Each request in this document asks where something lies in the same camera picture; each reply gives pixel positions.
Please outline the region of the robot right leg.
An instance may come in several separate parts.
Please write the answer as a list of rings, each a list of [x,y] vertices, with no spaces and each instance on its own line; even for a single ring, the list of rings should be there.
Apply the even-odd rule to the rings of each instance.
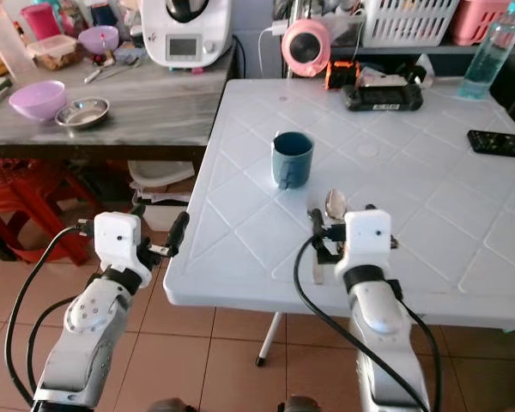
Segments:
[[[278,404],[277,412],[323,412],[323,409],[312,397],[291,396]]]

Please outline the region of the pink plastic cup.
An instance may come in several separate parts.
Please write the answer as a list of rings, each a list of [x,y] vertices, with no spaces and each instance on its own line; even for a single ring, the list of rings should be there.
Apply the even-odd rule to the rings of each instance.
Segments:
[[[61,34],[60,24],[55,20],[55,9],[47,3],[35,3],[21,9],[21,17],[29,25],[36,40],[54,38]]]

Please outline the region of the large purple plastic bowl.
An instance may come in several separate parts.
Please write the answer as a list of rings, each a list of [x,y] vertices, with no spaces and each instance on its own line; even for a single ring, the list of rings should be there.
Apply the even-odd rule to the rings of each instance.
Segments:
[[[19,88],[10,95],[8,103],[29,120],[51,121],[58,110],[68,105],[68,95],[64,82],[41,80]]]

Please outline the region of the blue plastic cup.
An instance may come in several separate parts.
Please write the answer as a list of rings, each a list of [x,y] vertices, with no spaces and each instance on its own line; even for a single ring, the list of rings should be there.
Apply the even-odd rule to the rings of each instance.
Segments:
[[[270,172],[281,190],[305,187],[310,177],[315,142],[305,133],[278,132],[270,143]]]

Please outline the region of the clear lidded food container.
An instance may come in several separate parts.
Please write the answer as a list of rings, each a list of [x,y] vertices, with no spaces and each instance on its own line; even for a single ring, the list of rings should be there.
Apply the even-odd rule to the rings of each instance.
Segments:
[[[64,70],[82,60],[77,40],[62,34],[27,45],[27,52],[46,70]]]

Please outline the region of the pink plastic basket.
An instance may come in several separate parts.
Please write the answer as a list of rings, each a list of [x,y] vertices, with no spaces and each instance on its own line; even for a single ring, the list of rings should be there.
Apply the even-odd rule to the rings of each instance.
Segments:
[[[460,0],[449,31],[455,45],[481,43],[490,23],[507,13],[515,0]]]

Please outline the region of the stainless steel bowl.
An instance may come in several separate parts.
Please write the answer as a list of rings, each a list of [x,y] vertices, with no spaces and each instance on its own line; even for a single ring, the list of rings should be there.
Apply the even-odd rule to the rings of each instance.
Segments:
[[[73,100],[55,113],[54,121],[68,130],[85,130],[95,127],[108,118],[110,101],[87,97]]]

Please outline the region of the small purple bowl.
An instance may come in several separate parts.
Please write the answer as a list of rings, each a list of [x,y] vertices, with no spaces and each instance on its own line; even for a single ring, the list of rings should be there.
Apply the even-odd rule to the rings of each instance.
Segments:
[[[86,28],[78,34],[77,40],[89,54],[100,56],[116,51],[120,42],[118,29],[112,25]]]

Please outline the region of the steel spoon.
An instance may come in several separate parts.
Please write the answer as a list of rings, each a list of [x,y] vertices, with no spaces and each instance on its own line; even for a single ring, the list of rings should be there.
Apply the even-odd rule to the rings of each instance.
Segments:
[[[343,193],[338,189],[331,189],[325,197],[324,207],[322,209],[310,209],[308,217],[313,225],[343,224],[347,211],[347,200],[345,200]]]

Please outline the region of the white plastic table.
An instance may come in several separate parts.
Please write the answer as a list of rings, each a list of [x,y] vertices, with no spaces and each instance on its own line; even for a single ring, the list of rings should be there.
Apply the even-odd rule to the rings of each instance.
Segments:
[[[338,189],[390,213],[390,277],[430,324],[515,330],[515,160],[470,149],[469,130],[515,134],[494,100],[436,82],[415,112],[350,112],[316,80],[230,80],[163,288],[178,306],[304,313],[293,285],[307,213]],[[305,187],[272,178],[272,141],[315,142]]]

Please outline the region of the red plastic stool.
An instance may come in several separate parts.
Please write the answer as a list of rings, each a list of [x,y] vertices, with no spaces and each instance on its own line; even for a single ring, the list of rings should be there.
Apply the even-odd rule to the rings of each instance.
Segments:
[[[62,161],[0,158],[0,239],[25,262],[37,263],[43,251],[23,246],[21,230],[32,222],[57,235],[64,228],[58,203],[72,199],[89,203],[94,215],[105,209]]]

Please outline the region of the grey wooden counter table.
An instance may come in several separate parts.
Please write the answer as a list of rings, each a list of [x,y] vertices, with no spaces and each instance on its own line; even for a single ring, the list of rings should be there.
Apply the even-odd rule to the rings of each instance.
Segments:
[[[144,60],[85,83],[89,60],[46,78],[64,82],[70,100],[103,98],[106,120],[87,130],[27,120],[0,103],[0,158],[39,160],[190,161],[199,168],[227,80],[235,76],[228,52],[199,74],[170,71]]]

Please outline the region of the dark blue cup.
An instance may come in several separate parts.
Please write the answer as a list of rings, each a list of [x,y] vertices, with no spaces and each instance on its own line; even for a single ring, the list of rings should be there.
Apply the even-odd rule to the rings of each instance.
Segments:
[[[98,27],[98,25],[116,27],[118,24],[116,13],[112,11],[112,5],[108,0],[93,0],[93,3],[88,5],[88,10],[92,16],[94,27]]]

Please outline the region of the white plastic basin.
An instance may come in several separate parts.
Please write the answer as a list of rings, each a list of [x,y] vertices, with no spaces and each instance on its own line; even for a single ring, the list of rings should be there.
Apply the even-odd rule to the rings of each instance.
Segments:
[[[128,161],[128,170],[137,188],[163,188],[196,176],[191,162]]]

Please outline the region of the clear blue water bottle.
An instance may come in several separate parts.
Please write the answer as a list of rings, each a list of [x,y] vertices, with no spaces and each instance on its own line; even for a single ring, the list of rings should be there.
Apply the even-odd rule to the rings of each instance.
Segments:
[[[515,0],[507,11],[488,25],[480,47],[465,72],[458,95],[467,100],[485,100],[494,78],[515,47]]]

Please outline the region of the clear bottle with orange cap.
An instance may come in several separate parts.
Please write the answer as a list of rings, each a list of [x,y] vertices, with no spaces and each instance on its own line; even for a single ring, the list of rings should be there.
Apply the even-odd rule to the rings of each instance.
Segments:
[[[18,85],[33,82],[37,75],[34,61],[27,54],[25,44],[2,4],[0,4],[0,59],[3,60],[10,77]]]

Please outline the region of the white plastic basket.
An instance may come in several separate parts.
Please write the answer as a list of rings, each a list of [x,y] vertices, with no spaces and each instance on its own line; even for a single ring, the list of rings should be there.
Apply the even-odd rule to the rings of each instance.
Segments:
[[[460,0],[362,0],[365,47],[438,46]]]

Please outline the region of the pink round gadget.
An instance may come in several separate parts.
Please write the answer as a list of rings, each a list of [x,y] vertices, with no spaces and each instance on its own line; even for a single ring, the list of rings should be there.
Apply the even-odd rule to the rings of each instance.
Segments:
[[[289,24],[282,36],[282,59],[300,77],[315,77],[323,72],[330,61],[330,50],[330,31],[313,19]]]

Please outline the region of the white kitchen appliance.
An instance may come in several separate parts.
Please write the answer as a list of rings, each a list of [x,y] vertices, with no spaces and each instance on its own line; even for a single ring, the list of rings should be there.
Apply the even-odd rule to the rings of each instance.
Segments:
[[[231,0],[141,0],[145,50],[158,65],[202,70],[233,46]]]

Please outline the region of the orange and black device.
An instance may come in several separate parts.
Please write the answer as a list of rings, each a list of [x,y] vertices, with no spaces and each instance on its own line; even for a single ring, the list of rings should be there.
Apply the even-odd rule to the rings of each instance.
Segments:
[[[339,90],[356,85],[361,74],[361,64],[355,60],[330,60],[325,66],[324,89]]]

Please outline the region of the white metal table leg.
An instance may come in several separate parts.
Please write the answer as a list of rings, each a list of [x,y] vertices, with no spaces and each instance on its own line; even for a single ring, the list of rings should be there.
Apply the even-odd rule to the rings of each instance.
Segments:
[[[263,367],[265,362],[268,361],[270,350],[276,341],[278,333],[280,333],[282,318],[284,318],[284,314],[275,312],[273,318],[270,320],[268,332],[266,332],[260,352],[258,352],[257,358],[255,358],[255,365],[257,365],[257,367]]]

